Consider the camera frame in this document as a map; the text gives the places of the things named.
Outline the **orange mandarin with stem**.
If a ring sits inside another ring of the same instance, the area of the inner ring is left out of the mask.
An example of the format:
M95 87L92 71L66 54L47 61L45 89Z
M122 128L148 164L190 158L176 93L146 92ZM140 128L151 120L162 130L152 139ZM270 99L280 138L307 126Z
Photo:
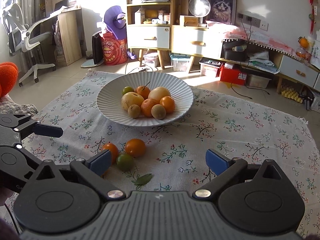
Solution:
M149 89L148 85L149 85L149 82L146 85L138 86L135 89L135 92L137 94L141 95L144 99L147 99L150 94L150 89Z

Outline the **wooden shelf cabinet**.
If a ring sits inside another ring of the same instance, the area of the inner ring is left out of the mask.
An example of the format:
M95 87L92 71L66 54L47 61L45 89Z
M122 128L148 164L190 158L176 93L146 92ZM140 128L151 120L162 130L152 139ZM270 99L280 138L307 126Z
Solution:
M138 50L138 61L146 51L156 51L160 67L165 68L177 17L178 0L126 0L127 46Z

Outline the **orange tomato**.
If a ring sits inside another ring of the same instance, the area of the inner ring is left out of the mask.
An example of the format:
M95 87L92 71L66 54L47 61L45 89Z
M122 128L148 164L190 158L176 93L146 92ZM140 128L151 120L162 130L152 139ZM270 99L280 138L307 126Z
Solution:
M117 160L118 155L119 155L119 150L116 147L116 145L109 142L108 144L103 145L102 150L109 150L111 152L112 164L114 164Z
M134 158L138 158L146 153L146 145L141 139L131 139L125 144L125 152Z
M171 114L175 110L175 101L170 96L161 98L159 104L165 108L167 114Z

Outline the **red snack bucket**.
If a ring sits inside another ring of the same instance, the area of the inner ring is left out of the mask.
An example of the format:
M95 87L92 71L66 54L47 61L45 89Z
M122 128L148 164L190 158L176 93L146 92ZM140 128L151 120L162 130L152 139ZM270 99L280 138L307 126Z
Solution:
M118 40L111 32L101 33L104 64L115 66L127 61L127 40Z

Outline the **white ribbed plate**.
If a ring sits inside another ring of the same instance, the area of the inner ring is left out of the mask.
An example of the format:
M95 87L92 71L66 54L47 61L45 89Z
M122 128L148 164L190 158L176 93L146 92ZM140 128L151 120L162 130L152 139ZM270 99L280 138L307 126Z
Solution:
M172 75L144 72L108 82L97 96L97 107L108 120L130 127L169 124L193 104L191 88Z

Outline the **brown kiwi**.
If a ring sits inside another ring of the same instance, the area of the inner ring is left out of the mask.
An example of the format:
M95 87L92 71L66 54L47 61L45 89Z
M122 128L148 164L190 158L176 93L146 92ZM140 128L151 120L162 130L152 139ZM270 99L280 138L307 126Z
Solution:
M166 114L165 108L160 104L154 105L151 109L151 115L157 120L163 120L166 117Z
M136 119L140 117L141 109L138 105L133 104L128 108L127 113L131 118Z

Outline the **small orange mandarin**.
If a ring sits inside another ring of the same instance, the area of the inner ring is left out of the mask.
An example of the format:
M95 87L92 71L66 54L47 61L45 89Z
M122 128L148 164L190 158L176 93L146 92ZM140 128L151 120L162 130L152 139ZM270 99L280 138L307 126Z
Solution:
M148 118L152 117L151 110L152 110L153 106L155 106L157 104L159 104L159 102L155 99L144 100L140 106L141 113Z

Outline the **yellow pear front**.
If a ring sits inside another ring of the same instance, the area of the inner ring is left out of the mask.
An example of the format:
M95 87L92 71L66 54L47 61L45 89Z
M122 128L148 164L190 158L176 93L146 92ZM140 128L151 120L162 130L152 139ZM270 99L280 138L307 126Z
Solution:
M131 105L141 106L144 98L135 92L128 92L124 94L121 98L121 106L124 110L128 110Z

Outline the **red box under cabinet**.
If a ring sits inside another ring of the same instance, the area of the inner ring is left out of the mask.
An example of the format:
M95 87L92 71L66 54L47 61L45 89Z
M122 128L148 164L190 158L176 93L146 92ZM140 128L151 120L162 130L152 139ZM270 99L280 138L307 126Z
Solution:
M229 69L222 67L220 70L220 81L244 86L247 80L247 74L239 69Z

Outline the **yellow pear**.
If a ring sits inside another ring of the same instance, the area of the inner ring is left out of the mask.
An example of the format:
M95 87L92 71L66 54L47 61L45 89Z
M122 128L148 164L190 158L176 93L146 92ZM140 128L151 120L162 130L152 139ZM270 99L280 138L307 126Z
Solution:
M135 92L128 92L124 94L121 98L121 106L124 110L128 110L131 105L141 106L144 98Z
M149 99L156 100L157 102L160 102L160 100L166 96L171 96L171 93L165 87L156 87L148 94Z

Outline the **white office chair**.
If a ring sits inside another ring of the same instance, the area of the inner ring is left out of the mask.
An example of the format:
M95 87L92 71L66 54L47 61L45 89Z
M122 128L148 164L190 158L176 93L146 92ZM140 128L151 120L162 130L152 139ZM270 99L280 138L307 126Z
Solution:
M56 70L56 66L53 63L37 63L32 52L34 48L52 36L52 33L49 31L34 37L31 35L38 25L47 20L46 18L35 22L33 25L28 25L24 21L22 9L20 5L16 3L16 0L7 0L3 8L2 19L4 29L8 35L9 54L14 56L22 52L29 53L31 56L33 65L26 74L20 78L18 82L20 87L23 86L23 81L31 74L34 75L34 82L37 83L39 81L37 77L39 69L51 68L52 70Z

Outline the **low TV cabinet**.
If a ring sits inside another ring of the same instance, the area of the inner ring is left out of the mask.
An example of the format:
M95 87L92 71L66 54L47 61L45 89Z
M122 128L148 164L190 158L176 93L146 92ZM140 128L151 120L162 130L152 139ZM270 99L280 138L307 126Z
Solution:
M209 28L174 25L171 51L227 61L223 45L240 40L247 45L245 50L247 55L268 52L268 58L276 68L269 73L280 75L283 79L301 83L319 92L318 68L298 57L296 51L283 42L252 29L220 23L214 23Z

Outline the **orange tomato top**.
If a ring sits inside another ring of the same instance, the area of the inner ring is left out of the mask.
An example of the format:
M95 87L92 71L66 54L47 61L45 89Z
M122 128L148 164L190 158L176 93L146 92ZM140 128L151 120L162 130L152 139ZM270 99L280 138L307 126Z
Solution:
M141 139L131 139L125 144L125 152L134 158L138 158L146 153L146 145Z

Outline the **green tomato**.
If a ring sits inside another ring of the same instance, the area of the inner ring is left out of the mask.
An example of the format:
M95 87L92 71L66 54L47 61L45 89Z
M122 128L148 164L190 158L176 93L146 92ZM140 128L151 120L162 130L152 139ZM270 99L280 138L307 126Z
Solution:
M120 154L117 157L117 168L119 168L121 171L128 171L130 170L134 165L134 159L131 155L127 153Z

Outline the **green mandarin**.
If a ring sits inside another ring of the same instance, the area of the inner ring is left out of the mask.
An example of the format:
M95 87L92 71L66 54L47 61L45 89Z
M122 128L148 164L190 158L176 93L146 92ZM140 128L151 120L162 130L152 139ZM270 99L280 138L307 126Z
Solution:
M134 92L134 91L135 91L134 88L132 88L132 87L130 87L130 86L126 86L126 87L124 87L123 90L122 90L122 95L125 95L126 93L129 93L129 92Z

